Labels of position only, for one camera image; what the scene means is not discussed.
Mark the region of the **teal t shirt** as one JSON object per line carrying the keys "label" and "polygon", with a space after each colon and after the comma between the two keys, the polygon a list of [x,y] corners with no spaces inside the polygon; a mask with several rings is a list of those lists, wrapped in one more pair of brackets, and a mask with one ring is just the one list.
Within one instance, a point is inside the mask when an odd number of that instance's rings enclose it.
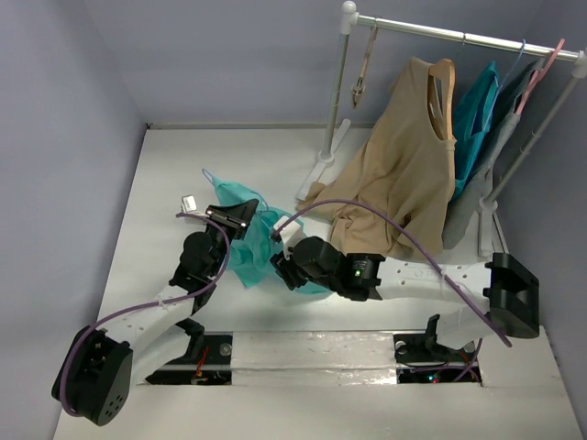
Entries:
{"label": "teal t shirt", "polygon": [[279,279],[270,263],[281,247],[270,239],[273,225],[290,213],[269,205],[269,210],[255,213],[244,238],[231,243],[228,269],[232,270],[246,289],[260,284],[269,277]]}

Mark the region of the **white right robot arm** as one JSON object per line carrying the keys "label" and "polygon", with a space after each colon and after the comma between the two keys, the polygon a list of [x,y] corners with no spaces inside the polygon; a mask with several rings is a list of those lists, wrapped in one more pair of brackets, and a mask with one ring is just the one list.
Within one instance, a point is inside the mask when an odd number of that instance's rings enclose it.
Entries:
{"label": "white right robot arm", "polygon": [[271,258],[289,290],[314,283],[355,302],[414,299],[453,303],[434,312],[422,337],[424,352],[442,359],[490,334],[534,339],[540,334],[539,281],[508,253],[469,266],[422,264],[379,254],[343,254],[317,236]]}

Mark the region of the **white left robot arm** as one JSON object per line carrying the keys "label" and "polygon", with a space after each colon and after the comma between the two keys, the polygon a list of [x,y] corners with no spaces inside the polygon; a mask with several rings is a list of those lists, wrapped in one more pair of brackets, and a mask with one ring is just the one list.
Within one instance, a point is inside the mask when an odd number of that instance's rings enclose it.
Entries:
{"label": "white left robot arm", "polygon": [[176,358],[198,359],[204,328],[193,321],[224,275],[230,244],[244,237],[256,199],[177,215],[205,224],[183,241],[168,284],[149,302],[129,306],[87,325],[74,337],[51,390],[70,416],[97,426],[120,412],[130,389]]}

